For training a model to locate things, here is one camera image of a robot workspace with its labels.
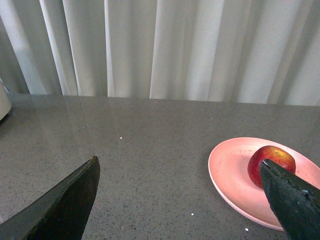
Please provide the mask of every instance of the curtain fold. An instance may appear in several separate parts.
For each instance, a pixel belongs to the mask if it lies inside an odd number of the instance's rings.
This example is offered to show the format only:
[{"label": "curtain fold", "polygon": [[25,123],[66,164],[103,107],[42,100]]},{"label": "curtain fold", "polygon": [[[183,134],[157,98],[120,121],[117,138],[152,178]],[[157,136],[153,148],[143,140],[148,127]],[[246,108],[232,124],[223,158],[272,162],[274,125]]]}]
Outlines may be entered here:
[{"label": "curtain fold", "polygon": [[18,93],[320,106],[318,0],[0,0]]}]

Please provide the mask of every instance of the oval plate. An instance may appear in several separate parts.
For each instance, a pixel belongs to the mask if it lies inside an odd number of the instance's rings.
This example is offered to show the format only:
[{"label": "oval plate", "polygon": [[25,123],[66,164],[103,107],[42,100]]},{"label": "oval plate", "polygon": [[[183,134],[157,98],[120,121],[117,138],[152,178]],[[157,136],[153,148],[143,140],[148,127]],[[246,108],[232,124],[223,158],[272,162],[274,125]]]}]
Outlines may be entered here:
[{"label": "oval plate", "polygon": [[253,137],[232,138],[218,144],[209,156],[209,174],[216,190],[236,211],[258,224],[283,231],[265,192],[254,185],[247,171],[251,156],[266,145],[291,154],[295,159],[295,174],[320,189],[320,168],[308,158],[279,143]]}]

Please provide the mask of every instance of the speckled stone countertop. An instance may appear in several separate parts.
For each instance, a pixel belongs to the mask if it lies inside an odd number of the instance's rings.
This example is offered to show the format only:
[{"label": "speckled stone countertop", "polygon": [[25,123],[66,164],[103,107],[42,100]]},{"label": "speckled stone countertop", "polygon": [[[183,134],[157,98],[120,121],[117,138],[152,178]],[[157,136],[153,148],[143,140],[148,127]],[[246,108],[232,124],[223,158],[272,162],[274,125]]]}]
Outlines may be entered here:
[{"label": "speckled stone countertop", "polygon": [[213,148],[255,137],[320,166],[320,107],[9,94],[0,121],[0,221],[92,155],[101,165],[83,240],[287,239],[230,207],[208,171]]}]

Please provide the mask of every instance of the apple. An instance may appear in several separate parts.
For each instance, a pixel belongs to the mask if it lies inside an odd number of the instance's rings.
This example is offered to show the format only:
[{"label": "apple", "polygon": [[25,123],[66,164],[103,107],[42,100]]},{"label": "apple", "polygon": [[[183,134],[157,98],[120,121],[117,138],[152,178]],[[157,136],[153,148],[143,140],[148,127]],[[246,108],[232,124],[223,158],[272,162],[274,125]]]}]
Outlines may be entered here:
[{"label": "apple", "polygon": [[289,172],[296,174],[296,161],[289,153],[277,146],[263,146],[252,155],[247,168],[251,181],[261,189],[263,187],[260,177],[260,162],[265,159],[270,159]]}]

